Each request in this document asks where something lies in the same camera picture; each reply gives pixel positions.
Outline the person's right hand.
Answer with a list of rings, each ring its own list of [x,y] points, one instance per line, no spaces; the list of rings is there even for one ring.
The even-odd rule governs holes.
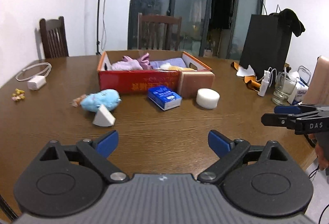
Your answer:
[[[317,154],[319,169],[321,171],[326,170],[328,168],[328,160],[325,158],[324,151],[319,143],[317,143],[315,146],[315,153]]]

